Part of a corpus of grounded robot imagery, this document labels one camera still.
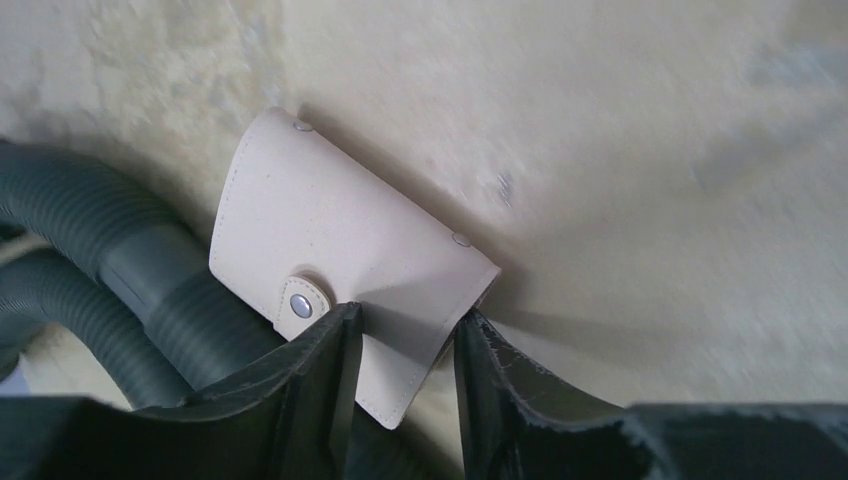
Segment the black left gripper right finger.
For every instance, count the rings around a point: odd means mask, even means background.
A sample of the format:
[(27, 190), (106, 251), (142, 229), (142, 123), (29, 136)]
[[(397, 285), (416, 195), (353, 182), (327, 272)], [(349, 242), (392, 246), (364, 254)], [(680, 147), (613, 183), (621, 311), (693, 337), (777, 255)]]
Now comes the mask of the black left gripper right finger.
[(843, 404), (619, 407), (565, 382), (477, 310), (454, 334), (469, 479), (843, 479)]

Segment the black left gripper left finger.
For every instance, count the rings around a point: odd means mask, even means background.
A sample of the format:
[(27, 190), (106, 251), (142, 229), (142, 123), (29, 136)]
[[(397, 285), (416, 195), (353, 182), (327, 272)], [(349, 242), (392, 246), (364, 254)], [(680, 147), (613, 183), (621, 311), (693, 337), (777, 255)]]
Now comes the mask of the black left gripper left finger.
[(340, 479), (363, 312), (333, 307), (296, 338), (188, 397), (123, 411), (85, 397), (1, 403), (5, 479)]

